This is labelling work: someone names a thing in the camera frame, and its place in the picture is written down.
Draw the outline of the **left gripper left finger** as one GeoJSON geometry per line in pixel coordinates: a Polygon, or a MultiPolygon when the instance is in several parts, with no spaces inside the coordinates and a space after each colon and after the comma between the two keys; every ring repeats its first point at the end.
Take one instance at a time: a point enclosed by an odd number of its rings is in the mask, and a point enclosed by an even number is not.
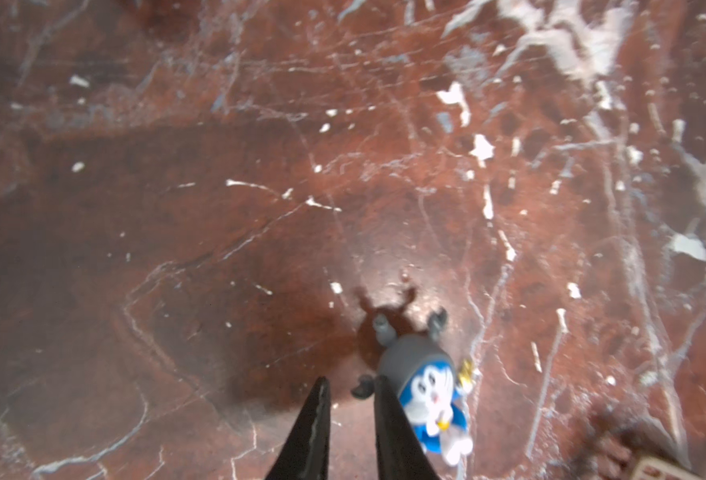
{"type": "Polygon", "coordinates": [[[319,377],[310,390],[297,419],[266,480],[326,480],[329,469],[331,390],[326,377],[319,377]]]}

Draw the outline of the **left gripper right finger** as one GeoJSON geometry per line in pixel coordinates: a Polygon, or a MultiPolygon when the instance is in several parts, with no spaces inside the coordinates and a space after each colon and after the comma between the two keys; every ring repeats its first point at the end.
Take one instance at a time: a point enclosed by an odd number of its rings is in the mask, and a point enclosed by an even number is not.
{"type": "Polygon", "coordinates": [[[377,469],[380,480],[439,480],[389,381],[374,379],[377,469]]]}

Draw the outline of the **grey suit Doraemon figure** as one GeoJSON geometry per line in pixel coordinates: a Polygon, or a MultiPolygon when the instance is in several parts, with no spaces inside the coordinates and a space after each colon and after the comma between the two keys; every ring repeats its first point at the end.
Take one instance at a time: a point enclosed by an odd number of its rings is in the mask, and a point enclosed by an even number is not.
{"type": "Polygon", "coordinates": [[[424,333],[399,334],[383,313],[372,320],[383,348],[377,374],[389,381],[423,451],[454,467],[474,448],[460,403],[476,385],[478,369],[469,358],[456,364],[439,345],[447,324],[445,309],[429,315],[424,333]]]}

